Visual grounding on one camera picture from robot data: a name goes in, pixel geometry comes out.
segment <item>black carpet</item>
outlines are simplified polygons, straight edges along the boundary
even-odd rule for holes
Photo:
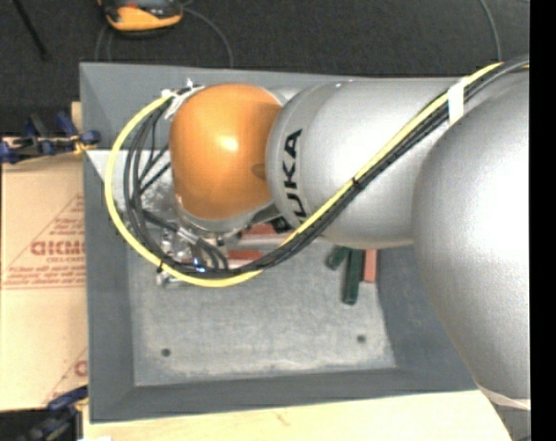
[[[469,74],[529,52],[530,4],[484,0],[196,0],[233,50],[235,68],[374,76]],[[219,36],[188,14],[148,40],[108,34],[95,0],[21,0],[51,59],[44,62],[12,0],[0,0],[0,136],[32,111],[53,116],[79,97],[78,63],[114,61],[227,67]],[[0,414],[0,439],[44,413]]]

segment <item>clamp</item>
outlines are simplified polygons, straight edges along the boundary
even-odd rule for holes
[[[63,111],[57,113],[57,125],[57,132],[49,132],[39,115],[32,113],[25,123],[24,136],[0,142],[0,164],[16,164],[58,153],[81,152],[97,145],[102,139],[97,130],[80,133]]]

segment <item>white cable tie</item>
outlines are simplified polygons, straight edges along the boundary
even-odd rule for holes
[[[510,397],[506,397],[501,393],[486,389],[477,382],[476,385],[480,388],[486,398],[496,405],[516,408],[518,410],[527,410],[528,412],[531,411],[531,399],[511,399]]]
[[[188,78],[186,88],[187,91],[185,93],[182,93],[181,95],[176,92],[171,92],[171,90],[164,90],[163,92],[161,92],[162,96],[169,95],[169,93],[171,92],[171,97],[174,99],[174,101],[171,102],[171,105],[169,105],[169,108],[165,112],[164,119],[170,119],[172,116],[174,116],[175,113],[179,110],[179,107],[181,107],[190,96],[194,95],[196,92],[204,88],[204,86],[197,86],[196,88],[194,88],[194,84]]]
[[[463,92],[467,84],[468,77],[464,77],[447,91],[449,126],[453,126],[463,116],[465,102]]]

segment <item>yellow device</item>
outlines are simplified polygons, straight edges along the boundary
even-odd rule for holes
[[[129,36],[171,28],[183,16],[177,0],[97,0],[111,27]]]

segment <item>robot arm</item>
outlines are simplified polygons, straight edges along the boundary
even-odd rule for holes
[[[132,150],[126,201],[141,241],[116,217],[107,189],[110,213],[160,270],[204,286],[242,282],[319,235],[364,249],[412,243],[439,320],[518,439],[530,433],[525,68],[517,60],[462,81],[328,83],[295,96],[250,85],[190,88],[175,96],[177,221],[166,225],[203,257],[178,263],[155,252],[136,193],[147,173]],[[138,115],[135,151],[171,98]],[[288,240],[229,269],[219,245],[277,217],[295,230]]]

